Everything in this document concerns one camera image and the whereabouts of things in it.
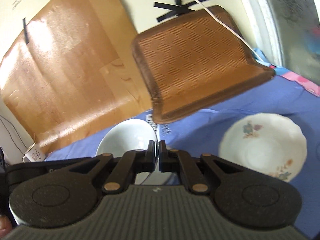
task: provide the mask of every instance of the textured brown surface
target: textured brown surface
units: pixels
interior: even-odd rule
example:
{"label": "textured brown surface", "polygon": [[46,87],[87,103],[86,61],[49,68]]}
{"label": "textured brown surface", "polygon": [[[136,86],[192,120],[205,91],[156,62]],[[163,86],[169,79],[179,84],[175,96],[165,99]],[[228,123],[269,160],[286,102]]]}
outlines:
{"label": "textured brown surface", "polygon": [[149,108],[119,0],[51,0],[0,65],[0,95],[44,152]]}
{"label": "textured brown surface", "polygon": [[[211,10],[237,30],[222,7]],[[204,10],[139,34],[133,55],[151,94],[154,121],[158,123],[180,119],[274,75],[272,69],[256,63],[249,49]]]}

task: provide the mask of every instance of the mug handle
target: mug handle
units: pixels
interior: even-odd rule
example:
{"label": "mug handle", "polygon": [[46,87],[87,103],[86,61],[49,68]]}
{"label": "mug handle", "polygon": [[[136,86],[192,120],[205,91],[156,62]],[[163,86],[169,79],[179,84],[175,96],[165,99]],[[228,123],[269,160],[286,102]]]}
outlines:
{"label": "mug handle", "polygon": [[24,163],[29,163],[29,162],[30,162],[30,160],[28,159],[28,157],[25,156],[25,155],[24,155],[24,157],[22,158],[22,161],[23,161]]}

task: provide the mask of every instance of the brown woven mat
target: brown woven mat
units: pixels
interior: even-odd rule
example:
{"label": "brown woven mat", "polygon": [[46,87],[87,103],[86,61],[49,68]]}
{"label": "brown woven mat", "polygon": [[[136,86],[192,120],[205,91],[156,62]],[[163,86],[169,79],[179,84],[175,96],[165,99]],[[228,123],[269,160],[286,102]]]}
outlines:
{"label": "brown woven mat", "polygon": [[[222,7],[210,10],[240,34]],[[157,123],[181,119],[274,76],[273,69],[257,63],[250,50],[205,10],[139,34],[132,49]]]}

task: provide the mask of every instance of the blue tablecloth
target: blue tablecloth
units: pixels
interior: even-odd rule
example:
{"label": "blue tablecloth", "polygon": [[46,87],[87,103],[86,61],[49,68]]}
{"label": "blue tablecloth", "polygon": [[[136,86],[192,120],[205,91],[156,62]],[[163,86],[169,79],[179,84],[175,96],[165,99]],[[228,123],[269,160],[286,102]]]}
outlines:
{"label": "blue tablecloth", "polygon": [[[307,160],[300,174],[290,183],[299,190],[303,199],[303,207],[295,225],[312,238],[320,231],[320,98],[299,84],[276,76],[237,97],[202,109],[183,120],[161,125],[160,139],[193,156],[203,152],[217,155],[223,134],[234,122],[261,112],[289,117],[301,127],[307,138]],[[136,118],[145,120],[145,115],[143,113]],[[94,156],[100,141],[110,129],[58,150],[48,160]]]}

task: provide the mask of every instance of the ribbed gray panel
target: ribbed gray panel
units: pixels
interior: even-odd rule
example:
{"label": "ribbed gray panel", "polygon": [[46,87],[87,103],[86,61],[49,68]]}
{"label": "ribbed gray panel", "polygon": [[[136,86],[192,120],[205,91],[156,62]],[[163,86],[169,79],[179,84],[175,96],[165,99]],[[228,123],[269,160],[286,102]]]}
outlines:
{"label": "ribbed gray panel", "polygon": [[134,186],[108,195],[82,221],[57,229],[19,226],[5,240],[306,240],[293,227],[253,231],[222,217],[183,186]]}

